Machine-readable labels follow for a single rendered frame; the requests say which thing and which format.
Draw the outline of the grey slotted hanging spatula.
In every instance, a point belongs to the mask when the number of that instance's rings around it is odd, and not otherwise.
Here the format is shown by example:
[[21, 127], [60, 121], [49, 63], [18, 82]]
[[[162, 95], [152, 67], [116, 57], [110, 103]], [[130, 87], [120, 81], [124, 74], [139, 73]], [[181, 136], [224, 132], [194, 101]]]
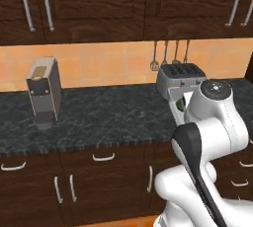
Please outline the grey slotted hanging spatula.
[[156, 51], [153, 51], [153, 59], [150, 62], [150, 69], [152, 71], [158, 71], [159, 70], [159, 63], [156, 60]]

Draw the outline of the grey coffee machine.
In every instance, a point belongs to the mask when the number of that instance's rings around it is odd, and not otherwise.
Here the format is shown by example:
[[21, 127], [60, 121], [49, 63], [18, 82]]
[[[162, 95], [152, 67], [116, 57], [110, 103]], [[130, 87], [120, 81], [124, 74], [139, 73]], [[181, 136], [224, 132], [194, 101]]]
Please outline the grey coffee machine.
[[26, 78], [38, 130], [52, 128], [58, 120], [61, 84], [56, 58], [46, 56], [33, 63]]

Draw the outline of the grey hanging ladle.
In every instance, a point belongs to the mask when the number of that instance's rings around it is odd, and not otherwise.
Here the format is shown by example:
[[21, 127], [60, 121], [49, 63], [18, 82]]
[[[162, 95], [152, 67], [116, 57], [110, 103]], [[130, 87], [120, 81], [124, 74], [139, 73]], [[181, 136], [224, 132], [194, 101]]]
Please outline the grey hanging ladle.
[[175, 54], [174, 59], [172, 60], [172, 64], [181, 64], [181, 62], [177, 59], [179, 42], [180, 42], [179, 40], [176, 40]]

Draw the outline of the pale grey food container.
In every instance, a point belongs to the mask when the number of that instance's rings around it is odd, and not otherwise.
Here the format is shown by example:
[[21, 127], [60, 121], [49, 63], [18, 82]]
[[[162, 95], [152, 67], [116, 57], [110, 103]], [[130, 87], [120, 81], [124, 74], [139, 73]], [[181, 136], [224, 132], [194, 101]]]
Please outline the pale grey food container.
[[171, 87], [168, 89], [168, 103], [177, 125], [199, 121], [191, 111], [194, 103], [193, 94], [197, 90], [198, 86]]

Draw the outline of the dark wood base cupboard door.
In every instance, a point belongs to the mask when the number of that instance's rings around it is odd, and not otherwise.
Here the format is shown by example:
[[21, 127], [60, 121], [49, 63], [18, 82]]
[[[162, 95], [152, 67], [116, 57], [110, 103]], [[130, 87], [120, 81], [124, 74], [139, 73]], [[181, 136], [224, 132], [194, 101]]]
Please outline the dark wood base cupboard door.
[[[77, 201], [73, 202], [69, 175]], [[136, 217], [140, 213], [141, 170], [117, 166], [65, 171], [74, 225]]]
[[[147, 144], [144, 150], [143, 165], [142, 165], [142, 181], [141, 181], [141, 200], [140, 200], [140, 215], [155, 215], [160, 214], [166, 201], [157, 195], [154, 188], [155, 176], [174, 166], [180, 164], [176, 158], [170, 143], [155, 143]], [[146, 191], [149, 178], [148, 166], [153, 168], [153, 182], [150, 193]]]
[[63, 227], [53, 177], [1, 174], [0, 227]]

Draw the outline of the silver four-slot toaster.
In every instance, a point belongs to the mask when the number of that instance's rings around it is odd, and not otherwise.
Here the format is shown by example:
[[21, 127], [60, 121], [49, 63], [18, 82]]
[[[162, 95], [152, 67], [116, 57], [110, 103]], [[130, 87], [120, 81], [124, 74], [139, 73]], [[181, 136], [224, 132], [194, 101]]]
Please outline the silver four-slot toaster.
[[156, 87], [161, 96], [168, 100], [169, 88], [195, 87], [206, 79], [206, 73], [194, 63], [164, 64], [158, 70]]

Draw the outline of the dark wood drawer front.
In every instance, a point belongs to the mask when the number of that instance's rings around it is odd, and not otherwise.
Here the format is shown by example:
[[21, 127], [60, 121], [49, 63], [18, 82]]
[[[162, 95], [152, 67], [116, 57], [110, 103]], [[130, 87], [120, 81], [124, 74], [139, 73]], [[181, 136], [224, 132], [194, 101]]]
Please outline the dark wood drawer front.
[[251, 153], [249, 151], [237, 152], [219, 159], [212, 161], [216, 168], [217, 175], [220, 176], [233, 176], [237, 173], [242, 173], [246, 169], [240, 166], [239, 162], [244, 164], [253, 164], [251, 161]]
[[[249, 182], [247, 187], [236, 188], [231, 183], [231, 181], [235, 183], [244, 183], [245, 180]], [[237, 173], [233, 176], [217, 176], [215, 186], [220, 196], [223, 198], [253, 201], [253, 182], [248, 173]]]
[[[109, 157], [116, 154], [115, 159], [107, 162], [95, 162], [96, 157]], [[60, 161], [66, 171], [86, 170], [88, 168], [117, 167], [129, 164], [140, 164], [143, 161], [143, 146], [118, 146], [99, 149], [79, 150], [60, 154]]]
[[0, 180], [36, 179], [38, 177], [53, 177], [62, 174], [58, 159], [44, 154], [2, 158], [0, 159], [0, 165], [4, 163], [5, 167], [15, 167], [22, 165], [25, 161], [27, 164], [23, 170], [15, 172], [3, 172], [0, 170]]

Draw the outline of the grey hanging utensil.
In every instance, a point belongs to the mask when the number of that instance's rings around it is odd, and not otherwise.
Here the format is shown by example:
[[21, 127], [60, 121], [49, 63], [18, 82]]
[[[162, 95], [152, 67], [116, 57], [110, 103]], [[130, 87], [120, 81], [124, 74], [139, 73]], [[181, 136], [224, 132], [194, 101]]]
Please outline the grey hanging utensil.
[[189, 46], [190, 46], [190, 39], [187, 39], [187, 43], [186, 43], [186, 50], [185, 50], [185, 56], [183, 59], [183, 63], [187, 63], [188, 62], [188, 52], [189, 52]]

